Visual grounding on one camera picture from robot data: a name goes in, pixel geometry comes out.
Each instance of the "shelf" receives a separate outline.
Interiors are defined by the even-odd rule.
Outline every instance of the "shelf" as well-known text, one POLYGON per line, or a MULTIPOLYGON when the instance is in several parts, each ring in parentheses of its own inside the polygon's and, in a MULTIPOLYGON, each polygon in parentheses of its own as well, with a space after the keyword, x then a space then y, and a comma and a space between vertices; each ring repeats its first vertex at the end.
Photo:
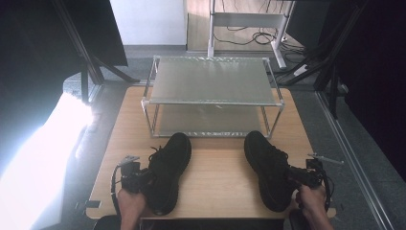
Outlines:
POLYGON ((262 130, 270 137, 283 100, 277 86, 274 96, 266 68, 267 58, 155 57, 142 99, 151 134, 238 137, 262 130), (272 129, 266 107, 277 108, 272 129))

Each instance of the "wooden board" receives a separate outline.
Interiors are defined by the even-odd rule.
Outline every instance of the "wooden board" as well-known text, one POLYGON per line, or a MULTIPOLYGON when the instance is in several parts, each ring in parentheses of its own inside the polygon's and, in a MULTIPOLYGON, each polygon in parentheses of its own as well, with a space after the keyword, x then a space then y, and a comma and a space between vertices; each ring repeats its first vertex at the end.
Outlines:
MULTIPOLYGON (((169 139, 150 136, 141 107, 144 90, 141 86, 127 89, 90 196, 90 200, 100 201, 101 205, 86 210, 91 219, 115 214, 110 196, 110 178, 115 166, 125 156, 136 155, 141 157, 142 168, 146 168, 148 157, 154 153, 151 147, 163 147, 169 139)), ((281 92, 285 108, 270 142, 289 154, 289 164, 304 168, 307 154, 313 151, 290 92, 287 89, 281 92)), ((274 213, 264 206, 257 175, 244 155, 244 138, 191 138, 191 142, 192 159, 180 178, 175 209, 162 217, 146 211, 143 219, 284 219, 296 207, 294 200, 282 213, 274 213)), ((333 217, 335 209, 330 209, 328 215, 333 217)))

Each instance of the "cable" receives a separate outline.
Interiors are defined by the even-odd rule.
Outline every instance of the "cable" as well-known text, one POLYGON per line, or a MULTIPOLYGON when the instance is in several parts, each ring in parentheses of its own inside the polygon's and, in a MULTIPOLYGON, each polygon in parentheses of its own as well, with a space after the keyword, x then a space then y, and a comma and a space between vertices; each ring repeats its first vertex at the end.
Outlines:
POLYGON ((116 168, 114 168, 113 175, 111 176, 110 194, 111 199, 113 200, 114 209, 116 209, 117 216, 121 219, 122 215, 120 213, 119 200, 116 197, 116 173, 119 167, 120 166, 118 165, 116 166, 116 168))

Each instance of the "black sneaker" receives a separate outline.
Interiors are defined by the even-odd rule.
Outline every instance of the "black sneaker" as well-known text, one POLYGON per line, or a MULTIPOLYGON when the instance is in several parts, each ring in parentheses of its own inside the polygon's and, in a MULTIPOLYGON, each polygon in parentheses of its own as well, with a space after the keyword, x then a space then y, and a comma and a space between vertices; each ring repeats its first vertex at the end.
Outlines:
POLYGON ((259 131, 248 133, 245 156, 259 178, 259 192, 265 206, 282 212, 290 204, 295 187, 285 179, 287 153, 272 146, 259 131))
POLYGON ((149 157, 148 170, 154 178, 141 192, 155 215, 166 215, 175 207, 179 177, 188 166, 191 155, 191 141, 184 133, 178 132, 149 157))

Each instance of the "floor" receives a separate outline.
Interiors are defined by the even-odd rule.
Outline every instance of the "floor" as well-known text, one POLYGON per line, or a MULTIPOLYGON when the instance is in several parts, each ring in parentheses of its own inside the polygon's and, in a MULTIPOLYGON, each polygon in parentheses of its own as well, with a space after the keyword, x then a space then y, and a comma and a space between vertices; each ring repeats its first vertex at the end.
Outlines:
MULTIPOLYGON (((143 68, 123 67, 135 78, 147 77, 148 64, 154 55, 161 56, 205 56, 205 53, 187 52, 182 47, 125 47, 128 59, 140 60, 143 68)), ((228 57, 270 57, 272 68, 278 72, 278 65, 272 53, 219 53, 228 57)), ((288 68, 296 64, 295 58, 287 62, 288 68)), ((72 154, 65 182, 65 198, 61 224, 47 228, 66 230, 93 229, 94 219, 85 215, 86 201, 102 162, 109 134, 114 126, 125 90, 130 83, 106 72, 105 84, 93 98, 92 110, 96 122, 82 135, 75 154, 72 154)), ((78 76, 70 79, 70 84, 78 81, 78 76)), ((320 95, 312 89, 315 76, 302 80, 287 88, 290 89, 295 104, 304 123, 310 144, 315 152, 325 157, 344 161, 344 166, 324 163, 331 181, 334 183, 332 207, 337 210, 331 219, 335 229, 404 229, 406 211, 406 184, 396 173, 385 155, 373 141, 368 132, 359 124, 344 102, 337 102, 338 119, 331 121, 320 103, 320 95), (338 141, 339 131, 345 135, 338 141)), ((288 221, 284 229, 290 229, 288 221)))

